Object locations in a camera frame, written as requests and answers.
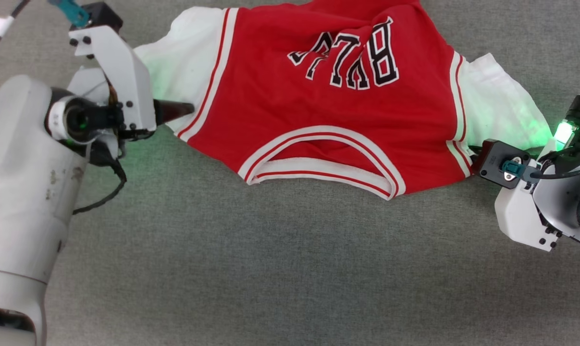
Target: basketball jersey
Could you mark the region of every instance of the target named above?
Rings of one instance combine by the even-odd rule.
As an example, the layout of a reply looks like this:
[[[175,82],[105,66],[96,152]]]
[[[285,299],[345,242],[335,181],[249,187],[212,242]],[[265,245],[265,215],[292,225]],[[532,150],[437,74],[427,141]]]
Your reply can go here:
[[[248,184],[314,178],[391,199],[465,179],[484,139],[551,136],[492,56],[468,63],[417,1],[193,7],[136,54],[154,98],[196,106],[175,134]]]

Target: white trim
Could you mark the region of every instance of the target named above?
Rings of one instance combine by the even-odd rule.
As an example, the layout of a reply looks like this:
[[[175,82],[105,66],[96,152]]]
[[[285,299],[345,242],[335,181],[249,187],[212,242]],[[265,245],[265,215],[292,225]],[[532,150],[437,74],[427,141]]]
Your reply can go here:
[[[459,147],[458,150],[455,148],[454,143],[456,143],[457,146]],[[465,177],[470,176],[471,171],[469,170],[469,167],[467,166],[467,164],[465,163],[465,160],[463,159],[463,158],[465,158],[467,160],[467,162],[471,165],[471,158],[469,157],[469,147],[467,146],[467,144],[465,142],[457,142],[457,141],[453,141],[453,140],[448,140],[448,141],[446,141],[446,146],[448,146],[448,150],[450,151],[450,153],[452,153],[454,158],[457,160],[458,165],[459,165],[459,167],[461,167],[461,170],[463,171],[463,174],[465,175]]]
[[[377,42],[377,33],[380,31],[382,32],[382,48],[378,49],[378,47],[377,47],[377,43],[378,43]],[[383,26],[373,32],[373,43],[375,45],[375,53],[376,54],[379,54],[379,53],[383,52],[384,49],[386,49],[386,30],[384,29]]]
[[[281,153],[284,149],[292,144],[298,142],[305,142],[310,140],[334,140],[337,142],[342,142],[360,151],[365,155],[373,165],[382,173],[384,179],[387,181],[387,187],[385,191],[389,191],[389,196],[386,199],[391,199],[402,195],[406,191],[406,184],[401,177],[399,171],[396,169],[395,165],[390,162],[390,159],[380,147],[378,147],[373,141],[359,134],[358,132],[344,129],[342,127],[329,126],[329,125],[319,125],[312,127],[303,127],[302,129],[287,132],[281,136],[278,136],[274,140],[270,141],[268,144],[262,146],[260,149],[255,151],[241,166],[238,174],[241,176],[248,184],[252,184],[252,180],[259,173],[262,173],[263,166],[278,153]],[[317,169],[321,172],[326,172],[329,170],[328,167],[321,165],[321,162],[311,162],[317,166]],[[292,170],[303,171],[309,170],[309,167],[295,167]],[[365,175],[360,175],[360,180],[365,181]]]
[[[293,174],[289,173],[292,171],[305,172]],[[364,169],[360,169],[354,166],[327,160],[314,158],[288,158],[283,160],[273,160],[263,164],[259,169],[258,174],[266,175],[255,176],[248,184],[259,184],[265,180],[270,179],[310,178],[328,180],[331,182],[342,182],[375,193],[384,199],[391,198],[391,185],[383,176],[365,171]],[[379,188],[380,190],[384,190],[387,193],[384,194],[380,190],[372,188],[371,185]]]
[[[290,59],[292,64],[294,64],[294,66],[299,66],[300,64],[303,63],[303,60],[305,59],[305,57],[307,57],[308,53],[309,52],[291,52],[291,53],[288,53],[287,57],[288,57],[288,59]],[[292,58],[292,54],[298,55],[300,60],[298,62],[294,61],[294,58]]]
[[[450,65],[450,88],[452,90],[452,97],[454,99],[454,107],[457,112],[457,131],[452,140],[461,140],[463,138],[463,130],[465,120],[463,119],[463,105],[461,103],[461,95],[458,92],[457,83],[457,68],[463,63],[463,57],[457,52],[454,52],[452,64]]]
[[[195,136],[198,133],[198,131],[200,131],[200,129],[202,128],[202,125],[204,125],[204,122],[206,121],[207,116],[209,115],[211,105],[213,105],[213,101],[215,100],[215,94],[217,94],[217,88],[219,88],[219,83],[222,80],[222,75],[224,73],[224,70],[226,70],[226,65],[228,64],[228,56],[230,55],[230,48],[232,47],[232,39],[234,37],[234,25],[236,24],[236,15],[239,9],[233,8],[226,9],[225,11],[227,11],[228,13],[228,18],[226,20],[226,29],[224,32],[223,42],[220,42],[222,45],[222,51],[219,57],[219,65],[217,66],[216,70],[213,70],[213,73],[215,73],[215,75],[211,80],[210,92],[206,98],[206,103],[202,105],[203,108],[202,112],[200,113],[200,116],[194,116],[188,122],[188,124],[186,124],[180,131],[176,132],[176,134],[178,135],[181,131],[191,126],[191,128],[188,131],[186,131],[180,136],[180,139],[183,140],[184,142],[187,142],[192,136]],[[220,30],[218,40],[221,41],[221,39],[222,39],[222,31]]]
[[[339,39],[343,38],[343,37],[354,38],[358,41],[358,43],[352,44],[352,42],[349,42],[346,40],[340,41]],[[347,84],[347,81],[345,81],[343,76],[342,76],[341,69],[343,68],[343,63],[345,63],[345,60],[347,60],[347,57],[353,52],[353,50],[357,46],[360,46],[360,36],[354,35],[354,34],[348,34],[348,33],[338,33],[336,35],[336,38],[334,38],[334,43],[332,44],[332,47],[330,48],[330,50],[332,50],[333,48],[340,48],[340,50],[339,50],[338,55],[336,56],[336,59],[334,60],[334,64],[332,65],[333,72],[330,75],[330,85],[336,86],[336,87],[343,87],[344,82],[345,82],[345,84]],[[348,47],[349,47],[349,50],[347,51],[347,53],[345,53],[345,55],[341,56],[342,53],[345,51],[345,49],[347,49]],[[339,77],[341,79],[341,81],[339,82],[338,85],[333,83],[334,77]]]
[[[371,54],[371,48],[368,47],[367,52],[369,53],[369,62],[371,64],[371,72],[373,72],[373,83],[378,86],[378,87],[383,87],[386,85],[389,85],[391,83],[394,83],[395,81],[398,81],[400,78],[400,74],[399,74],[399,67],[397,66],[397,61],[395,59],[395,49],[393,49],[393,29],[392,29],[392,24],[394,23],[393,19],[391,17],[388,17],[388,19],[386,20],[386,22],[384,23],[380,23],[380,24],[376,24],[375,26],[381,25],[381,24],[387,24],[388,26],[388,42],[384,42],[384,48],[386,47],[386,43],[388,43],[388,46],[390,47],[390,57],[392,59],[391,62],[388,63],[388,73],[386,74],[382,74],[380,77],[386,77],[389,76],[393,71],[395,71],[395,73],[397,74],[397,77],[395,79],[391,79],[390,81],[384,82],[384,83],[377,83],[377,78],[376,78],[376,73],[375,70],[380,70],[380,66],[379,63],[380,61],[382,61],[381,59],[379,59],[379,61],[375,61],[375,59],[373,58],[373,55]],[[381,53],[383,51],[377,51],[377,45],[376,45],[376,39],[375,39],[375,35],[371,34],[371,37],[369,38],[369,42],[367,42],[368,45],[371,45],[371,42],[373,42],[373,45],[375,46],[375,55],[379,53]]]
[[[322,57],[317,57],[312,63],[311,66],[309,66],[309,70],[307,70],[307,74],[305,74],[305,78],[309,79],[309,81],[312,81],[313,78],[316,76],[316,68],[318,68],[318,65],[320,64],[320,62],[326,60],[325,58]]]
[[[393,72],[393,69],[390,67],[390,62],[388,61],[388,59],[382,59],[382,60],[377,62],[377,66],[378,66],[378,68],[380,68],[380,70],[382,70],[382,64],[381,64],[382,61],[384,61],[384,63],[386,63],[386,70],[388,71],[386,73],[383,73],[382,77],[388,77]]]

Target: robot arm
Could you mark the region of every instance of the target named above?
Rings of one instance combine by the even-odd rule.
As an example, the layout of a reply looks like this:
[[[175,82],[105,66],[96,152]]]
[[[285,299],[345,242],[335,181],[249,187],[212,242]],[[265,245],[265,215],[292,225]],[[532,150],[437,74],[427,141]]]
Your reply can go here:
[[[194,110],[154,100],[121,19],[102,2],[83,9],[87,25],[70,43],[99,68],[79,70],[66,89],[28,76],[0,88],[0,346],[46,344],[44,294],[87,164],[112,167],[123,184],[125,142]]]
[[[495,210],[509,238],[546,251],[562,236],[580,243],[580,96],[539,159],[488,140],[472,170],[503,187]]]

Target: red jersey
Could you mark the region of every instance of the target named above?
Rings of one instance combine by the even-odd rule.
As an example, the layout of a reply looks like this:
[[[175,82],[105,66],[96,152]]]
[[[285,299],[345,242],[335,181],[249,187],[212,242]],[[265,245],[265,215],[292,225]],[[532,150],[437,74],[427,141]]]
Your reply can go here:
[[[196,105],[176,135],[248,184],[315,178],[391,199],[470,175],[469,64],[418,2],[196,7],[136,52],[154,97]]]

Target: jersey armhole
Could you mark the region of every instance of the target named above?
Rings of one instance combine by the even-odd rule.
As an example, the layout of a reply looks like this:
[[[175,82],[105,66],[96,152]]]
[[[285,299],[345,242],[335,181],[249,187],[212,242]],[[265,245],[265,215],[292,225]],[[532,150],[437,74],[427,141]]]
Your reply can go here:
[[[520,149],[543,147],[552,132],[529,92],[488,53],[463,62],[457,76],[466,125],[463,140],[481,146],[492,138]]]
[[[357,149],[380,171],[381,175],[357,167],[316,158],[272,160],[284,149],[298,142],[334,140]],[[388,156],[365,136],[336,126],[312,126],[283,134],[255,151],[238,174],[249,185],[270,179],[312,178],[343,182],[363,188],[390,200],[404,194],[406,184]]]
[[[454,107],[457,116],[457,128],[454,136],[446,141],[448,150],[454,156],[459,168],[463,171],[465,177],[471,175],[472,161],[470,158],[470,150],[466,142],[467,136],[467,116],[465,113],[465,103],[463,101],[463,92],[461,90],[461,83],[459,76],[464,66],[467,65],[465,57],[457,52],[454,52],[452,63],[450,64],[450,90],[454,100]]]
[[[188,142],[204,125],[213,101],[215,100],[215,95],[217,94],[223,73],[226,70],[226,65],[228,64],[228,57],[230,56],[230,49],[234,38],[234,25],[239,9],[230,8],[224,9],[223,11],[223,24],[218,41],[219,50],[215,59],[215,65],[210,74],[210,81],[204,95],[204,100],[202,100],[201,106],[196,108],[196,115],[190,118],[184,126],[175,129],[175,135],[184,142]]]

